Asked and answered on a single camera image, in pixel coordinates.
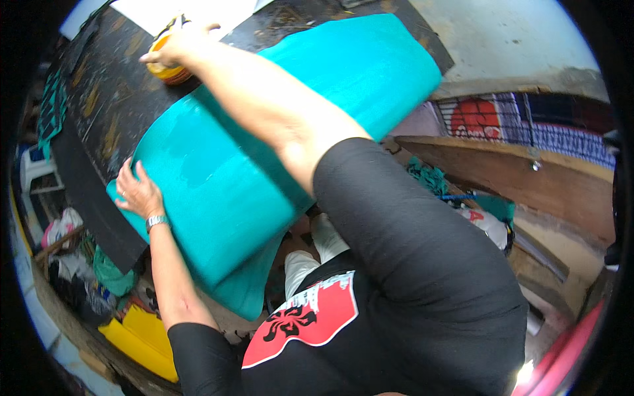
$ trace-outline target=concrete wall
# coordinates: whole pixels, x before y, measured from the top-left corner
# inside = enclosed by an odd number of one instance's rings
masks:
[[[556,91],[608,101],[598,65],[556,0],[410,0],[455,66],[432,99]]]

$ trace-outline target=leg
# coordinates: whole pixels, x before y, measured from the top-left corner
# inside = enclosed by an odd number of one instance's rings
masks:
[[[337,233],[325,213],[311,219],[311,234],[322,264],[350,249],[350,246]]]
[[[284,260],[284,272],[286,273],[284,291],[287,300],[293,297],[295,290],[297,290],[306,275],[319,266],[320,264],[317,260],[304,250],[296,250],[286,256]]]

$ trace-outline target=black workbench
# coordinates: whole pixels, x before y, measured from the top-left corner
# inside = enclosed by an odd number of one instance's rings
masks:
[[[375,1],[351,11],[329,0],[274,1],[221,41],[258,52],[289,34],[323,22],[394,13],[428,50],[443,74],[453,66],[437,35],[407,0]],[[113,8],[105,8],[98,18],[96,33],[83,51],[75,52],[87,29],[62,56],[61,67],[67,72],[67,116],[51,149],[71,204],[103,251],[127,272],[147,244],[112,203],[105,186],[116,177],[152,123],[200,81],[191,78],[177,87],[163,85],[138,63],[150,47],[152,36]],[[81,57],[75,57],[77,62],[71,65],[73,53],[81,53]]]

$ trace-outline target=green fabric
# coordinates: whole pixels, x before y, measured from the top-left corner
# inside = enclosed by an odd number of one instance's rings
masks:
[[[132,290],[136,284],[134,271],[130,270],[123,275],[112,260],[103,253],[99,245],[97,245],[97,249],[94,252],[93,271],[99,283],[117,297],[121,297]]]
[[[426,189],[436,196],[447,195],[447,181],[442,170],[434,167],[424,167],[420,160],[412,156],[407,164],[407,172],[412,175]]]
[[[495,195],[477,195],[474,200],[482,209],[494,215],[499,221],[508,222],[509,226],[513,228],[515,202]]]
[[[326,22],[259,55],[341,107],[377,140],[441,78],[431,56],[392,14]],[[136,160],[163,191],[172,231],[197,285],[238,315],[257,318],[281,238],[312,199],[204,86],[154,122],[134,152]],[[117,198],[113,181],[107,191]],[[124,215],[148,240],[144,220]]]
[[[46,78],[40,116],[37,119],[37,148],[42,149],[47,161],[51,157],[51,139],[61,132],[66,119],[66,100],[64,81],[58,69]]]

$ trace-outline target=wristwatch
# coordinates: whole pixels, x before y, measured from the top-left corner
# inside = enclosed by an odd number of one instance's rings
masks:
[[[145,229],[150,233],[150,228],[156,226],[157,224],[165,223],[168,227],[171,227],[169,224],[169,220],[167,216],[149,216],[147,220],[145,220]]]

